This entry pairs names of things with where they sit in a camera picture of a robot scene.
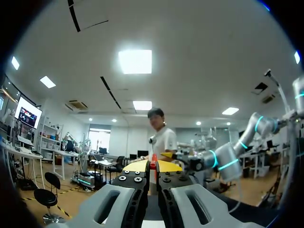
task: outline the black ceiling strip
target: black ceiling strip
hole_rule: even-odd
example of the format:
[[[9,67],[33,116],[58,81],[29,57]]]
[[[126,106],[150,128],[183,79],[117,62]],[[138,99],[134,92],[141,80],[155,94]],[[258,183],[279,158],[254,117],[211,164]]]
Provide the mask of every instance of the black ceiling strip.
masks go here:
[[[104,78],[103,76],[100,77],[100,78],[101,78],[102,82],[104,83],[106,89],[107,89],[108,91],[110,91],[110,87],[108,86],[107,82],[105,81],[105,78]]]
[[[103,21],[103,22],[99,22],[99,23],[97,23],[97,24],[94,24],[94,25],[91,25],[91,26],[89,26],[89,27],[83,28],[82,30],[88,29],[88,28],[90,28],[90,27],[93,27],[93,26],[95,26],[95,25],[99,25],[99,24],[102,24],[102,23],[105,23],[105,22],[108,22],[108,21],[109,21],[109,20],[105,20],[105,21]]]
[[[68,6],[70,7],[71,5],[74,4],[74,1],[73,0],[67,0],[67,3],[68,3]]]
[[[111,92],[111,91],[108,91],[108,92],[109,92],[109,94],[111,95],[111,97],[113,98],[113,100],[116,101],[116,99],[115,99],[114,95],[112,94],[112,92]]]
[[[111,95],[111,97],[113,98],[113,100],[115,101],[115,103],[117,104],[117,106],[121,109],[121,106],[118,104],[116,98],[114,97],[113,93],[110,90],[110,87],[108,86],[107,82],[105,81],[105,78],[103,76],[100,77],[102,82],[104,83],[106,89],[108,90],[109,94]]]
[[[69,9],[70,9],[70,13],[71,13],[74,25],[76,27],[76,30],[77,30],[77,32],[80,32],[80,27],[78,25],[78,21],[77,21],[76,14],[75,14],[75,11],[74,11],[74,6],[71,6]]]
[[[117,101],[115,101],[115,103],[117,104],[117,106],[121,109],[121,106],[118,104],[118,102]]]

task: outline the black chair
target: black chair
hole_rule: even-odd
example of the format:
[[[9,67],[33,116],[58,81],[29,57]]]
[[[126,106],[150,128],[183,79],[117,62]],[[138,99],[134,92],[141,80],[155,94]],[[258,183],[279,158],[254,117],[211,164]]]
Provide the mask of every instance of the black chair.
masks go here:
[[[51,191],[45,189],[36,189],[34,191],[35,199],[40,204],[46,206],[48,210],[48,213],[43,216],[43,221],[46,225],[50,223],[65,223],[66,221],[63,217],[50,212],[50,208],[57,204],[57,189],[60,189],[60,180],[56,175],[50,172],[46,172],[44,177],[51,184]],[[52,192],[53,186],[56,188],[56,195]]]
[[[116,172],[116,176],[118,172],[122,172],[124,169],[123,166],[124,156],[119,156],[116,160],[117,164],[114,166],[110,166],[106,169],[110,173],[110,183],[111,183],[111,173]]]

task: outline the monitor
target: monitor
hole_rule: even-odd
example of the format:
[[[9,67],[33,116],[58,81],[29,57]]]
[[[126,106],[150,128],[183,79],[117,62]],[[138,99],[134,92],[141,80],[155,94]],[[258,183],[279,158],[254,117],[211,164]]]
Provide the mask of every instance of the monitor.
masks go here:
[[[42,111],[40,109],[36,108],[22,96],[20,97],[15,113],[16,119],[30,127],[37,129],[41,114]]]
[[[141,156],[148,156],[149,151],[137,151],[137,157],[140,158]]]
[[[268,148],[273,148],[274,145],[272,144],[272,140],[267,141],[267,147]]]
[[[137,159],[137,154],[130,154],[130,159]]]

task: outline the television screen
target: television screen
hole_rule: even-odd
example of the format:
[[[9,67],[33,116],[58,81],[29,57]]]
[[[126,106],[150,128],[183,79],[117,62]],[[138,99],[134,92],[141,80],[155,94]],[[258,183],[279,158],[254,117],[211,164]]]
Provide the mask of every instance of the television screen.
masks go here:
[[[30,127],[37,129],[41,114],[42,111],[40,109],[33,106],[23,97],[20,97],[15,113],[16,119],[20,120]]]

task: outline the ceiling light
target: ceiling light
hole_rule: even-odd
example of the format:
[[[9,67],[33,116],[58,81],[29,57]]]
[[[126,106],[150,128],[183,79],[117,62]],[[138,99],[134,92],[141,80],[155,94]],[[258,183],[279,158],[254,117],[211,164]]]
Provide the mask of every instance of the ceiling light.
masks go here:
[[[47,88],[53,88],[56,85],[48,78],[48,76],[44,76],[42,79],[40,79],[40,82],[42,82]]]
[[[222,112],[223,115],[233,115],[234,113],[236,113],[239,109],[238,108],[228,108],[225,111]]]
[[[296,51],[295,52],[295,54],[294,54],[294,58],[295,58],[295,62],[297,63],[297,64],[299,64],[299,62],[300,62],[300,55],[299,55],[299,53]]]
[[[16,70],[19,68],[19,63],[17,59],[13,56],[13,59],[11,60],[12,65],[15,67]]]
[[[120,66],[127,74],[151,74],[152,51],[151,50],[127,50],[118,53]]]
[[[136,110],[148,111],[152,109],[151,101],[133,101],[133,105]]]

